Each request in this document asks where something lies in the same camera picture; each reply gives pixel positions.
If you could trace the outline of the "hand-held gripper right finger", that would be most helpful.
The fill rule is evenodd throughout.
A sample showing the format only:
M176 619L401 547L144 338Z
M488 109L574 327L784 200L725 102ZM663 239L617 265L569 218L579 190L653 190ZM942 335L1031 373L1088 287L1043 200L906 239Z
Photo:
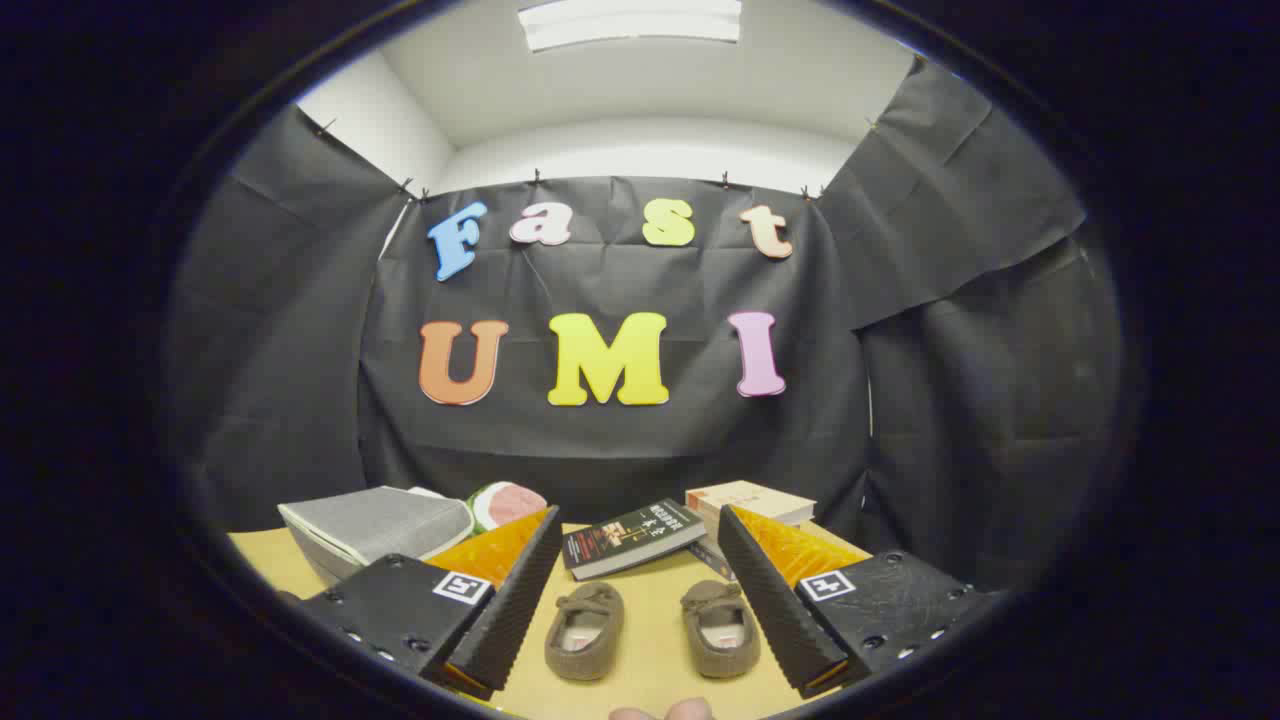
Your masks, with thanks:
M718 542L804 698L893 667L1001 598L902 550L867 553L727 505Z

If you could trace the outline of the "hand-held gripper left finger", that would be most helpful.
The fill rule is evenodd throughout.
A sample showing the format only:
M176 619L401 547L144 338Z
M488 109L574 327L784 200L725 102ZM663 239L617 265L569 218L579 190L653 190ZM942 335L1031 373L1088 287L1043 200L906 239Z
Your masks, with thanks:
M462 505L284 505L275 587L376 664L488 700L556 565L559 509L474 537Z

